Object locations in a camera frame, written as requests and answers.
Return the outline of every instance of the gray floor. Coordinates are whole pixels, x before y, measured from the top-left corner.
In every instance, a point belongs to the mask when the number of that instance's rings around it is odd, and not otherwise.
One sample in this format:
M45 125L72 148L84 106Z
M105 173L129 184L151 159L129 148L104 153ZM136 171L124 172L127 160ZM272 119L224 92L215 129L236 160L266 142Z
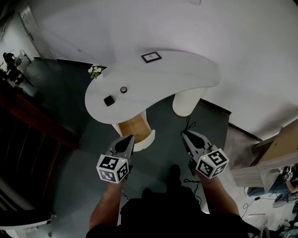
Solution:
M24 90L28 94L39 95L36 101L43 102L42 105L57 122L74 132L82 132L82 139L81 150L65 159L60 167L53 205L57 217L51 225L28 236L42 237L41 234L52 232L53 237L85 237L90 215L106 187L95 167L100 154L105 153L119 135L111 125L95 121L86 112L84 93L90 83L87 68L61 62L52 62L50 67L44 66L42 61L33 63L26 75L34 84L34 90L28 85L23 86ZM124 185L129 198L139 198L146 187L154 192L164 192L165 176L172 164L180 165L182 179L190 177L187 168L189 156L180 138L186 118L173 113L172 101L173 96L168 97L147 110L147 119L151 128L156 130L156 138L150 147L134 153L132 157L134 167ZM193 130L204 134L217 147L224 148L228 115L199 103L191 121L196 122ZM201 187L198 195L203 198Z

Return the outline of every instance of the shoe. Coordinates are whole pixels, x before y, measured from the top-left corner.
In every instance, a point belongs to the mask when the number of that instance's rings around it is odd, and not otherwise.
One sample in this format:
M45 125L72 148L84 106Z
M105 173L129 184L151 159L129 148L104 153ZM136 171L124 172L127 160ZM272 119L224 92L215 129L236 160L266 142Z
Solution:
M179 165L173 165L169 169L169 174L166 179L167 187L180 186L181 185L180 175L181 175L181 169Z
M148 198L153 192L149 188L145 188L142 192L142 198Z

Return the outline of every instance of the small black box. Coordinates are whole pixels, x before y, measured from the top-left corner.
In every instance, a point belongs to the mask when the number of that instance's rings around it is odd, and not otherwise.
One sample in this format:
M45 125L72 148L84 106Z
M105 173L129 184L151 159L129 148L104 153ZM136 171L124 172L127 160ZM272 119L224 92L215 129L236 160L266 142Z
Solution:
M103 101L107 106L111 106L115 102L111 95L107 96Z

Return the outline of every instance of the person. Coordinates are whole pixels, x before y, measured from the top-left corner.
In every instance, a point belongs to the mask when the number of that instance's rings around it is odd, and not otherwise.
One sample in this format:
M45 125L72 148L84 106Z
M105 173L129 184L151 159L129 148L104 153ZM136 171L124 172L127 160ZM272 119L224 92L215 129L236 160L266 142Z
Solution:
M180 168L171 167L166 180L167 191L154 193L145 189L142 198L130 199L121 209L124 180L108 183L93 211L86 238L115 236L191 235L196 237L248 238L260 230L244 222L235 201L225 191L218 177L208 179L200 173L210 214L201 211L192 190L181 185Z
M296 165L293 168L293 178L291 181L285 181L284 175L279 174L277 179L275 180L274 184L272 187L269 189L267 193L277 193L277 194L284 194L284 195L291 195L294 193L298 192L298 178L296 176L298 175ZM264 188L255 188L255 187L250 187L247 190L247 196L248 197L254 197L254 196L261 196L264 195L265 190Z
M15 66L14 62L14 54L12 53L3 53L4 61L7 64L7 69L10 70L8 77L11 81L16 81L18 79L18 76L21 74L22 77L25 79L25 81L30 84L33 87L33 84L26 78L26 76L18 70L18 68Z
M14 71L17 70L16 66L14 65L14 54L12 53L3 53L4 61L7 64L7 69Z

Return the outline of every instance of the black cable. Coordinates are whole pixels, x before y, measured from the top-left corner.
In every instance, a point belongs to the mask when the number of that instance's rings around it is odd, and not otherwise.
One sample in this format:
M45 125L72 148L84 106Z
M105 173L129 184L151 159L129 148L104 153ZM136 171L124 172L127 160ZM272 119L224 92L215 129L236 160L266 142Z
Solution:
M188 129L190 129L190 128L196 126L196 122L195 122L195 121L194 121L193 123L191 123L190 126L189 126L189 123L190 123L190 116L188 116L188 117L186 118L186 127L185 127L184 130L182 130L182 131L180 132L180 136L182 136L182 133L183 133L183 132L185 132L185 131L187 131Z
M195 198L199 201L199 205L201 206L201 203L202 203L202 199L197 196L196 192L199 188L199 184L201 184L202 182L201 181L194 181L193 179L190 179L190 178L186 178L183 180L184 183L195 183L196 184L196 189L194 190L193 194L195 196Z
M241 218L243 218L244 217L244 215L246 214L246 212L247 212L247 209L248 209L248 207L254 202L254 201L258 201L258 200L260 200L260 199L266 199L266 200L276 200L276 199L271 199L271 198L261 198L260 196L259 197L256 197L255 199L253 199L252 200L252 202L248 205L248 203L244 203L244 205L243 205L243 209L246 209L245 210L245 212L244 212L244 214L243 214L243 216L241 217ZM297 200L298 198L297 198L297 195L295 196L295 198L294 199L279 199L278 201L287 201L287 202L291 202L291 201L295 201L295 200Z
M126 194L124 193L124 188L122 188L122 195L127 199L127 201L129 201L129 198L126 196Z
M276 191L281 185L277 186L276 189L274 189L274 191L273 191L271 194L269 194L269 197L271 197L274 193L276 194L276 197L277 197L277 193L276 193L275 191Z
M245 215L245 214L246 214L246 212L247 212L247 209L248 209L248 207L249 207L249 206L250 206L250 205L251 205L251 204L252 204L252 203L253 203L255 200L256 200L256 199L252 200L252 201L251 201L251 203L250 203L249 205L248 205L248 203L244 203L244 205L243 205L243 207L242 207L242 208L243 208L243 209L246 209L246 210L245 210L245 212L244 212L244 214L243 214L243 216L242 216L241 218L243 218L243 217L244 217L244 215Z

